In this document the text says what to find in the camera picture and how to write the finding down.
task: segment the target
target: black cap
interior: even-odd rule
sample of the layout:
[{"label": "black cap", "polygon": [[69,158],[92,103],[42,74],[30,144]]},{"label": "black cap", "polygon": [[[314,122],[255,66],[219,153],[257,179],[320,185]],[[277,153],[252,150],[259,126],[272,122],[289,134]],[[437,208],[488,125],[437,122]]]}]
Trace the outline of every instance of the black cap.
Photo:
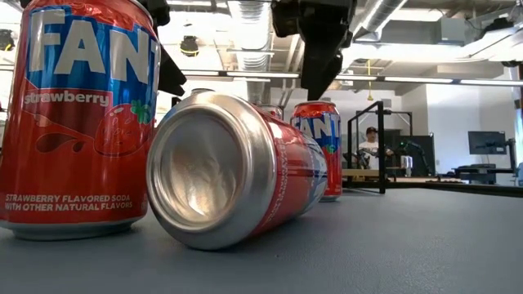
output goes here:
[{"label": "black cap", "polygon": [[365,134],[370,134],[371,132],[378,132],[376,127],[367,127],[367,132]]}]

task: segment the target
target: man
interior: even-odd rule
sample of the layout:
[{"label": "man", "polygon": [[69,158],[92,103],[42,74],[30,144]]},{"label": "man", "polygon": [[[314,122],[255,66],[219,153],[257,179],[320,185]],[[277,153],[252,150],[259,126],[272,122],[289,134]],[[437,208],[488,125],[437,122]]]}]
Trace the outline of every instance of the man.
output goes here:
[{"label": "man", "polygon": [[[366,131],[367,141],[358,146],[358,150],[364,151],[365,160],[369,162],[369,169],[379,169],[378,160],[378,130],[375,127],[369,127]],[[394,152],[387,149],[387,156],[392,156]]]}]

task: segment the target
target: ventilation duct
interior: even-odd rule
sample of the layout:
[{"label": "ventilation duct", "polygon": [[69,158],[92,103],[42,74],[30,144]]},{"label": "ventilation duct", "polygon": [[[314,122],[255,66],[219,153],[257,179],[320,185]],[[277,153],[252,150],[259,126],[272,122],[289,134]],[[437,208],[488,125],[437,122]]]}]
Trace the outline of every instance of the ventilation duct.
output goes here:
[{"label": "ventilation duct", "polygon": [[364,12],[355,25],[354,39],[369,33],[376,33],[373,41],[379,41],[379,32],[391,20],[392,14],[401,9],[407,0],[368,0]]},{"label": "ventilation duct", "polygon": [[[229,1],[229,8],[237,29],[235,43],[245,50],[236,54],[239,70],[267,71],[269,55],[255,51],[266,51],[269,46],[270,3]],[[264,82],[247,82],[248,100],[255,104],[269,104],[264,88]]]}]

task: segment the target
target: computer monitor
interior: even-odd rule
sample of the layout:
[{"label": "computer monitor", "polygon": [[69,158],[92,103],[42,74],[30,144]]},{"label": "computer monitor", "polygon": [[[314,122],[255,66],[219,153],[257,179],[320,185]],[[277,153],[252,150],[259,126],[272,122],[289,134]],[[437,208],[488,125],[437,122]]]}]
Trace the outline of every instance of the computer monitor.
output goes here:
[{"label": "computer monitor", "polygon": [[473,155],[505,155],[506,142],[504,131],[468,132],[469,153]]}]

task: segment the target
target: gray table surface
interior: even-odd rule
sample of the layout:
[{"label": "gray table surface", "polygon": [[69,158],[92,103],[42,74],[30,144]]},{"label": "gray table surface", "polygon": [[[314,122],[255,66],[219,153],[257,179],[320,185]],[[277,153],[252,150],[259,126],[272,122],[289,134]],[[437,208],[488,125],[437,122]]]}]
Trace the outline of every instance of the gray table surface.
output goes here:
[{"label": "gray table surface", "polygon": [[523,293],[523,199],[345,196],[223,252],[180,245],[151,214],[68,242],[0,229],[0,293]]}]

